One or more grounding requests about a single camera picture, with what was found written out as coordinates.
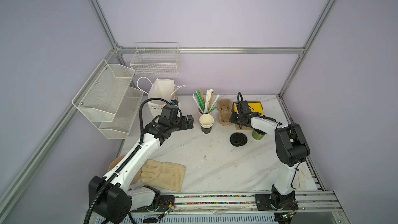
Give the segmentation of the black plastic cup lids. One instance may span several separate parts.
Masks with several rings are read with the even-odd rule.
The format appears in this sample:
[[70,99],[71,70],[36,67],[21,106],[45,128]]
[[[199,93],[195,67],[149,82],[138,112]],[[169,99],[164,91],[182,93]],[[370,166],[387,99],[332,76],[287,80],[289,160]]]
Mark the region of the black plastic cup lids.
[[240,132],[235,132],[230,136],[230,143],[235,147],[244,146],[247,144],[247,136]]

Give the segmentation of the green paper cup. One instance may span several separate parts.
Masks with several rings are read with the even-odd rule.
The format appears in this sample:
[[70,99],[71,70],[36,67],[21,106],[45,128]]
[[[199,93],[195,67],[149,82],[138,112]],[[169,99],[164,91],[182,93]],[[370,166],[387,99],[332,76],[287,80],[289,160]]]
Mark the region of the green paper cup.
[[257,141],[263,139],[263,137],[265,135],[266,135],[266,133],[259,129],[253,129],[253,131],[252,131],[252,137],[253,137],[253,139],[255,139]]

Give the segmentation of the paper cups black sleeve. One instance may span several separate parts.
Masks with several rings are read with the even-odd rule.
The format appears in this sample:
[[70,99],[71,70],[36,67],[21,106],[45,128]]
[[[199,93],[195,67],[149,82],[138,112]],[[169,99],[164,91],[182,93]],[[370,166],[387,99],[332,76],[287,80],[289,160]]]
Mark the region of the paper cups black sleeve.
[[209,134],[214,124],[214,118],[210,114],[203,114],[199,118],[201,130],[204,134]]

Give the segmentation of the cartoon animal paper gift bag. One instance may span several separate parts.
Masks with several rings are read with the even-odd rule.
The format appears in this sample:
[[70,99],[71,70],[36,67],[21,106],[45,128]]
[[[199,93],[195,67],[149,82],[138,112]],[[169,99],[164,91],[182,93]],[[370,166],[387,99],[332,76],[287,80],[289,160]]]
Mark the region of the cartoon animal paper gift bag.
[[[151,83],[151,88],[148,92],[140,88],[140,81],[142,79],[146,79]],[[136,85],[138,90],[148,95],[148,98],[162,98],[168,102],[171,102],[172,100],[178,100],[177,91],[185,87],[185,85],[177,86],[175,81],[172,79],[157,78],[154,83],[152,83],[149,78],[144,76],[137,80]],[[162,113],[163,107],[166,105],[166,103],[162,101],[151,101],[147,104],[153,117],[160,115]]]

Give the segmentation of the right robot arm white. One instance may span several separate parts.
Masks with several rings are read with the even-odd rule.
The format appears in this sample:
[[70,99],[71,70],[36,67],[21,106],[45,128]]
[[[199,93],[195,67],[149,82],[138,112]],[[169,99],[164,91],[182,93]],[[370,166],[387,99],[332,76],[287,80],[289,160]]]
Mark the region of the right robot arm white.
[[295,200],[294,179],[298,176],[300,165],[311,153],[304,133],[297,123],[283,127],[276,119],[253,112],[241,93],[237,96],[236,107],[237,111],[230,118],[233,124],[259,130],[274,137],[276,154],[281,165],[276,182],[272,185],[269,207],[284,209]]

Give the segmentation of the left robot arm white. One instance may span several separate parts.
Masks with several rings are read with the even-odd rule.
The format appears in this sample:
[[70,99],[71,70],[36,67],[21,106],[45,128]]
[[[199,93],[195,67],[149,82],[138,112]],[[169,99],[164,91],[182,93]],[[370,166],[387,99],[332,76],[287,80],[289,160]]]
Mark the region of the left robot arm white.
[[167,103],[162,113],[147,125],[140,124],[141,136],[128,154],[103,177],[94,176],[88,185],[89,207],[84,223],[92,213],[105,218],[105,223],[121,223],[130,211],[146,207],[155,211],[160,205],[160,191],[144,186],[129,192],[130,184],[150,155],[175,131],[193,128],[191,115],[184,116],[178,105]]

